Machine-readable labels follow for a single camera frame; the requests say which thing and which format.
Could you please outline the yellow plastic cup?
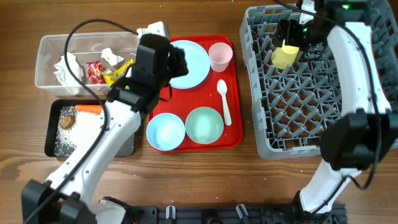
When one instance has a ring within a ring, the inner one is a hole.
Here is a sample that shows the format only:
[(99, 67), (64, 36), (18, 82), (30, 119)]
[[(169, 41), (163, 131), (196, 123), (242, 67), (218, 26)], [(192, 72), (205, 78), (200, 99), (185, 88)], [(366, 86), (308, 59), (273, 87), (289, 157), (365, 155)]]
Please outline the yellow plastic cup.
[(283, 70), (287, 65), (292, 65), (295, 62), (298, 52), (298, 47), (285, 45), (283, 40), (282, 46), (273, 51), (271, 62), (276, 68)]

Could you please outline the light blue bowl with rice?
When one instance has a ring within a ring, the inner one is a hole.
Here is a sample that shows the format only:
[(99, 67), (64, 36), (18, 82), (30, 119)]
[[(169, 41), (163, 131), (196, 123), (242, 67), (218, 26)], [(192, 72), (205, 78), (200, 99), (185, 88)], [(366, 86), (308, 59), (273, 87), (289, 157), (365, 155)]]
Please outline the light blue bowl with rice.
[(185, 125), (175, 114), (161, 113), (148, 123), (146, 137), (156, 150), (166, 152), (179, 147), (185, 138)]

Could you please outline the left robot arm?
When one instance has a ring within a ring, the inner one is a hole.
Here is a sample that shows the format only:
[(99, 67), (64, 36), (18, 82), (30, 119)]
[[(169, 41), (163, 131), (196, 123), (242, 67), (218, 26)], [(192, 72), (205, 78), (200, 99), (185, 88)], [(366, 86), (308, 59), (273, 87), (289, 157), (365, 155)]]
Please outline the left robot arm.
[(102, 121), (88, 149), (77, 149), (44, 183), (30, 180), (22, 190), (24, 223), (123, 223), (127, 206), (103, 199), (92, 203), (105, 170), (127, 138), (160, 101), (171, 78), (188, 73), (182, 49), (168, 38), (145, 34), (137, 46), (130, 77), (112, 84), (101, 102)]

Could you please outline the large white tissue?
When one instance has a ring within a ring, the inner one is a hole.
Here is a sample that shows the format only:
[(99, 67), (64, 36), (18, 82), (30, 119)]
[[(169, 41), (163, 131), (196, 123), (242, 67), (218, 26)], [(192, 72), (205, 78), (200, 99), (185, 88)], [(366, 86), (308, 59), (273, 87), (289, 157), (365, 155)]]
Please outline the large white tissue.
[[(83, 78), (83, 69), (79, 66), (76, 57), (71, 54), (67, 53), (67, 60), (69, 67), (71, 68), (72, 72), (75, 76), (82, 82)], [(61, 59), (58, 63), (54, 64), (54, 67), (57, 69), (54, 74), (58, 80), (58, 82), (67, 87), (67, 92), (72, 95), (77, 95), (80, 92), (80, 84), (71, 76), (66, 63), (65, 63), (65, 56), (61, 56)]]

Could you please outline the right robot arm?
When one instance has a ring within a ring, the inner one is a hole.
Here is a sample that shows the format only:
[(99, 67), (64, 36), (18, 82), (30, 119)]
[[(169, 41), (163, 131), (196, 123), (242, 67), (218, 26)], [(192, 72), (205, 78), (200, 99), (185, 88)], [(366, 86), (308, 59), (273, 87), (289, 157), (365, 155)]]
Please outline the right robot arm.
[(320, 141), (322, 161), (295, 196), (300, 219), (331, 211), (335, 199), (362, 171), (373, 180), (378, 164), (397, 138), (392, 112), (379, 79), (372, 49), (369, 1), (298, 1), (298, 21), (282, 20), (276, 44), (302, 50), (326, 42), (336, 63), (342, 110)]

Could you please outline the yellow snack wrapper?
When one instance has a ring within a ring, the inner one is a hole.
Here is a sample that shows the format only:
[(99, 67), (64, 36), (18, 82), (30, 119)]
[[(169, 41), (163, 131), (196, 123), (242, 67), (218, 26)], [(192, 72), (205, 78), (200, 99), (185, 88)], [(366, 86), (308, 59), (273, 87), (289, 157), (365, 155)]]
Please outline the yellow snack wrapper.
[(133, 59), (127, 61), (122, 67), (117, 69), (116, 71), (112, 71), (110, 69), (101, 72), (105, 82), (107, 84), (113, 84), (122, 74), (124, 74), (127, 69), (134, 63)]

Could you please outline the small white tissue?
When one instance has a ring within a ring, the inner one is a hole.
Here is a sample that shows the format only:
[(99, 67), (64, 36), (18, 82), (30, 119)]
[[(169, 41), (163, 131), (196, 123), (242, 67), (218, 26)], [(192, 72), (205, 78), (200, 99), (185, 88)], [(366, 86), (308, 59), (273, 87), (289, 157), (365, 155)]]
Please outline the small white tissue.
[(124, 60), (122, 56), (115, 55), (110, 48), (102, 50), (101, 58), (105, 59), (111, 66), (115, 66)]

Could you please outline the red strawberry candy wrapper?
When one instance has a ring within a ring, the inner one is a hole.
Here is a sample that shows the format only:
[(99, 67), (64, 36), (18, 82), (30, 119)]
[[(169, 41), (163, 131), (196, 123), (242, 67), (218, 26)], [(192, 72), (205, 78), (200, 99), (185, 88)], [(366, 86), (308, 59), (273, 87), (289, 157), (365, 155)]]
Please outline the red strawberry candy wrapper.
[(94, 62), (87, 62), (86, 66), (88, 67), (87, 75), (91, 84), (105, 84), (105, 79), (102, 75), (103, 66), (99, 60)]

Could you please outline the pink white cup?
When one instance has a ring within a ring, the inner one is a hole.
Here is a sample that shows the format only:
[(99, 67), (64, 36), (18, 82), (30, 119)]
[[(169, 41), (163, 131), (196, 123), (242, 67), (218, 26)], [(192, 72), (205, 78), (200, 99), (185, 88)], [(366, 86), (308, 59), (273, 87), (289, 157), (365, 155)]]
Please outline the pink white cup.
[(217, 42), (209, 48), (208, 55), (212, 70), (215, 72), (223, 72), (233, 58), (233, 50), (228, 44)]

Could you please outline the brown food piece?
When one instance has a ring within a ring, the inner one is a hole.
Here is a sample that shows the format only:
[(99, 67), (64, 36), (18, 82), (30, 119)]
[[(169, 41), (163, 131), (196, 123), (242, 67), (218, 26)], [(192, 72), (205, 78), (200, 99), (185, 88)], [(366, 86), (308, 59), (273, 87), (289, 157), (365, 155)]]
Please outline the brown food piece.
[(62, 117), (60, 121), (60, 127), (65, 130), (70, 129), (73, 126), (74, 122), (75, 122), (74, 115), (67, 114)]

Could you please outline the orange carrot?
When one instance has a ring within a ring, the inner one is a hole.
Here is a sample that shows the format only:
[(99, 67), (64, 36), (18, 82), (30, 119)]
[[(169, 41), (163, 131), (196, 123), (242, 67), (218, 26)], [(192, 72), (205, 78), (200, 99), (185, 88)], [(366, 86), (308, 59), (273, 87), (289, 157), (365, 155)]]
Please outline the orange carrot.
[(77, 111), (86, 113), (101, 114), (103, 108), (101, 105), (75, 105)]

